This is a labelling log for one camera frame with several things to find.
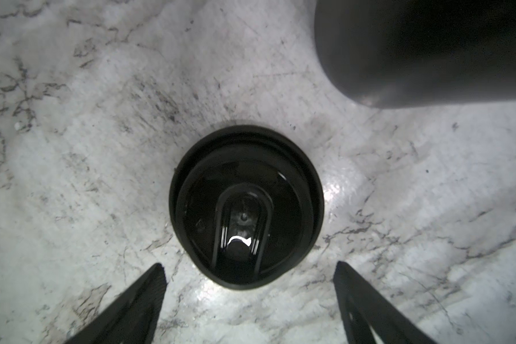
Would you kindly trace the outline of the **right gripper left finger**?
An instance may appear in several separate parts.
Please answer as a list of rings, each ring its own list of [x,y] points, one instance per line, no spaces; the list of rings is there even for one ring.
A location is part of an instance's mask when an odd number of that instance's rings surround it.
[[[163,265],[156,263],[96,319],[67,340],[81,343],[151,343],[166,294]]]

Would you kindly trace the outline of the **black cup lid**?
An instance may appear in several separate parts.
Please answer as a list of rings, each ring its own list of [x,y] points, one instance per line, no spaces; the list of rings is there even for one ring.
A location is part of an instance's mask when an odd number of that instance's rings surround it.
[[[269,128],[230,126],[196,142],[171,180],[173,230],[210,280],[260,288],[311,251],[324,217],[312,161]]]

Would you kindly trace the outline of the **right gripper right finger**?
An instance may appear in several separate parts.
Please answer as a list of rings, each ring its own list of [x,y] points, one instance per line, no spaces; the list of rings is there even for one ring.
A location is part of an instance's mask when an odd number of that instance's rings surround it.
[[[339,261],[333,283],[349,343],[433,343],[349,264]]]

